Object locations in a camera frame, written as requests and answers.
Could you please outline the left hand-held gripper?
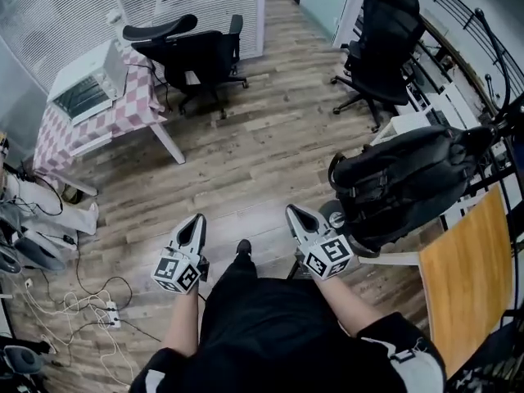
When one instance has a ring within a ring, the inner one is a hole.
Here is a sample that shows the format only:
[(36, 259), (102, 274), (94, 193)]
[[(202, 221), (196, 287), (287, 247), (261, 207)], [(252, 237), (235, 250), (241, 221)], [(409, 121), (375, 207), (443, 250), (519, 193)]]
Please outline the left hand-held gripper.
[(187, 295), (195, 284), (207, 280), (210, 262), (201, 255), (206, 243), (206, 217), (194, 214), (178, 224), (156, 261), (151, 278), (163, 290)]

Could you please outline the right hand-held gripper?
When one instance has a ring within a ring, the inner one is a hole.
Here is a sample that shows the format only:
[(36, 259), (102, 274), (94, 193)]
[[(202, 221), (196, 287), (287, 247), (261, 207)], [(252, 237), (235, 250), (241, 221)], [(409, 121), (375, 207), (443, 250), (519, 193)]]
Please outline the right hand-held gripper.
[(343, 235), (321, 237), (330, 227), (318, 211), (288, 204), (285, 215), (291, 235), (299, 244), (299, 262), (313, 278), (327, 280), (346, 270), (354, 252)]

